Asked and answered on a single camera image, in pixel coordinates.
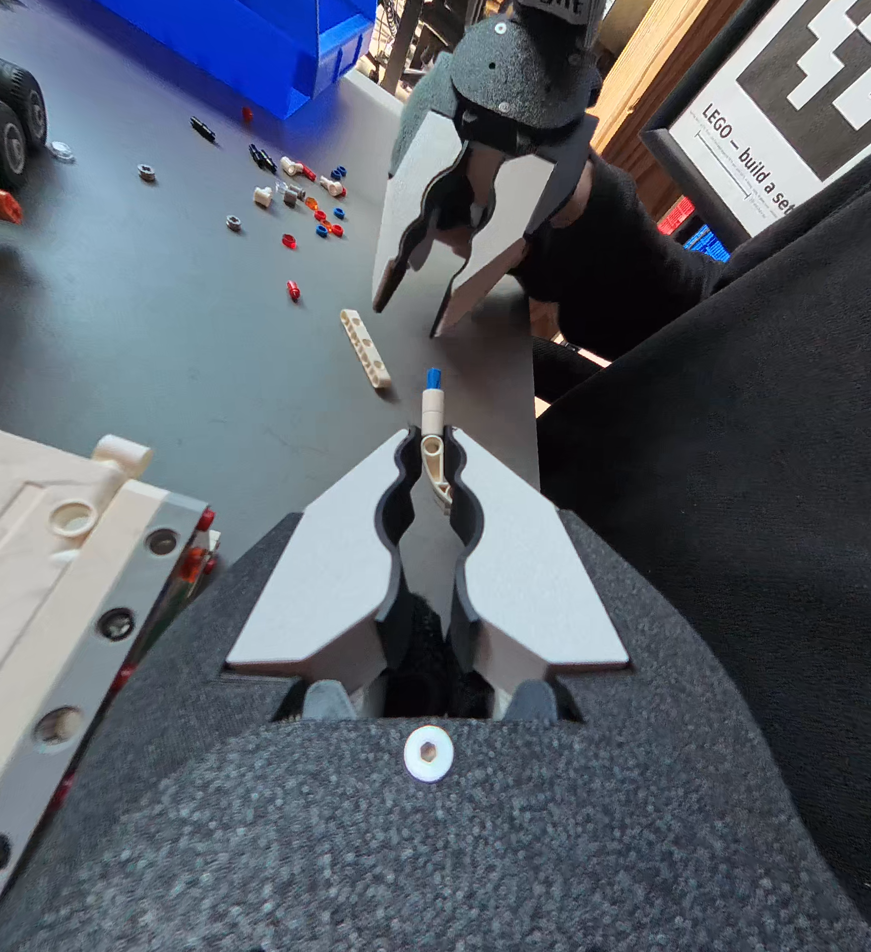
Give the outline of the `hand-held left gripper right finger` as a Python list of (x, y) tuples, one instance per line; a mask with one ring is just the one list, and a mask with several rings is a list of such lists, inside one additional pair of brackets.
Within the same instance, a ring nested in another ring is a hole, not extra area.
[(522, 684), (617, 671), (630, 655), (556, 506), (457, 426), (445, 434), (453, 570), (450, 640), (503, 718)]

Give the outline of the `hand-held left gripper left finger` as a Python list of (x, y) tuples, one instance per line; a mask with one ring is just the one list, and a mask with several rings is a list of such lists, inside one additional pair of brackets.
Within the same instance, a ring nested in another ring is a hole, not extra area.
[(335, 682), (384, 713), (413, 622), (400, 541), (415, 518), (418, 427), (399, 429), (307, 506), (226, 657), (227, 671)]

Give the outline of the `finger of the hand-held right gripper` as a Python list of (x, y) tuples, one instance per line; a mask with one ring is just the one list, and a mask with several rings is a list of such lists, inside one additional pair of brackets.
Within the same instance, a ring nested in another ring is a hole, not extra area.
[(475, 309), (516, 267), (542, 226), (568, 204), (587, 162), (597, 121), (585, 113), (562, 142), (501, 163), (493, 184), (493, 210), (476, 230), (464, 267), (453, 276), (431, 337), (441, 336)]
[(372, 306), (382, 312), (410, 269), (426, 262), (439, 232), (461, 230), (471, 248), (478, 204), (469, 165), (473, 142), (453, 120), (425, 113), (386, 185), (373, 261)]

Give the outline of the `white lego beam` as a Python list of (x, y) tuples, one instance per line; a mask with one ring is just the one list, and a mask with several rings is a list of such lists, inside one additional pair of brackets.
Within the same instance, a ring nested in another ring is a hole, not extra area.
[(373, 389), (389, 390), (392, 387), (392, 378), (359, 313), (354, 309), (344, 308), (339, 319)]

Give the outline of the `white lego connector blue pin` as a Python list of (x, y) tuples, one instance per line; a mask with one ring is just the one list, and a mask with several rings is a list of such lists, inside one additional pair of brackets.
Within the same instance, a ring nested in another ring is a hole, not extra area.
[(445, 470), (445, 393), (441, 385), (441, 370), (427, 370), (426, 386), (422, 391), (420, 415), (420, 456), (422, 471), (429, 480), (436, 500), (445, 515), (453, 505), (452, 485)]

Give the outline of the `person's right forearm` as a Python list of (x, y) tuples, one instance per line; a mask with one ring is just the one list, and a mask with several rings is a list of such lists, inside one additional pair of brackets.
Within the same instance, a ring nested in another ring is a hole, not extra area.
[(590, 151), (571, 199), (513, 276), (558, 307), (571, 344), (615, 361), (714, 293), (726, 268), (659, 232), (632, 178)]

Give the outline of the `scattered small lego pieces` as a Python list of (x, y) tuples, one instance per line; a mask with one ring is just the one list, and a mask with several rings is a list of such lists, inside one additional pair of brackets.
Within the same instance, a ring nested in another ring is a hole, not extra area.
[[(191, 129), (201, 138), (212, 145), (216, 145), (216, 134), (205, 122), (195, 116), (191, 116), (189, 124), (191, 125)], [(53, 141), (47, 148), (52, 156), (60, 161), (72, 161), (74, 158), (72, 150), (61, 142)], [(261, 186), (254, 189), (252, 200), (257, 207), (269, 209), (274, 202), (275, 196), (279, 196), (288, 208), (295, 208), (301, 204), (310, 208), (313, 219), (315, 220), (315, 233), (317, 236), (327, 237), (330, 234), (336, 237), (344, 236), (345, 229), (342, 225), (328, 221), (326, 212), (319, 207), (315, 197), (308, 195), (304, 188), (287, 180), (287, 178), (293, 179), (302, 175), (310, 183), (317, 182), (315, 173), (309, 167), (303, 163), (295, 162), (286, 156), (281, 157), (279, 164), (277, 164), (265, 149), (261, 149), (255, 143), (251, 143), (248, 146), (248, 150), (251, 160), (256, 167), (259, 170), (271, 173), (275, 177), (274, 185)], [(136, 170), (142, 182), (145, 184), (156, 184), (156, 171), (152, 166), (139, 164)], [(326, 178), (325, 176), (320, 177), (318, 182), (327, 188), (328, 194), (332, 197), (344, 197), (346, 195), (346, 188), (342, 184), (342, 177), (345, 177), (345, 170), (343, 168), (336, 168), (333, 170), (333, 176), (330, 178)], [(238, 233), (241, 231), (242, 223), (234, 215), (227, 216), (225, 224), (232, 232)], [(294, 250), (297, 247), (296, 237), (289, 232), (282, 235), (281, 243), (290, 250)], [(287, 281), (286, 287), (290, 300), (294, 304), (299, 303), (301, 297), (299, 284), (290, 280)]]

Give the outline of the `white lego truck container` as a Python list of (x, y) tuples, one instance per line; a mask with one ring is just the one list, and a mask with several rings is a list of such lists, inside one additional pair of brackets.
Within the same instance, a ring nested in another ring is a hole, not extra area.
[(0, 898), (102, 710), (215, 567), (214, 511), (144, 482), (152, 457), (0, 430)]

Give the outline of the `stack of blue crates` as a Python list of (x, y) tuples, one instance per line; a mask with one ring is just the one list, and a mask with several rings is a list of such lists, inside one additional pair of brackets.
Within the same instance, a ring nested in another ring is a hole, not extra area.
[(731, 257), (727, 247), (722, 244), (715, 232), (706, 224), (702, 225), (697, 232), (694, 232), (683, 244), (683, 247), (687, 251), (702, 254), (719, 263), (727, 262)]

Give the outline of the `blue plastic storage bin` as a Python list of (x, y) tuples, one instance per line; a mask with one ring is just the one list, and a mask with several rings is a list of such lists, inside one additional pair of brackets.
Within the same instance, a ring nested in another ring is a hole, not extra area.
[(100, 4), (281, 120), (355, 68), (377, 8), (373, 1)]

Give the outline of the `person's black sweater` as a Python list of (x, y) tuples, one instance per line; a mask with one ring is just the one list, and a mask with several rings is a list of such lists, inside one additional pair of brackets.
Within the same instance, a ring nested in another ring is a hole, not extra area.
[(691, 623), (871, 925), (871, 155), (550, 405), (540, 486)]

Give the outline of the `framed marker sign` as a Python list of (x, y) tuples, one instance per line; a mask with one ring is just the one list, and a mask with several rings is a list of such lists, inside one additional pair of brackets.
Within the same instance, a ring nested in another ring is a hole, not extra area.
[(750, 1), (640, 132), (728, 250), (871, 155), (871, 1)]

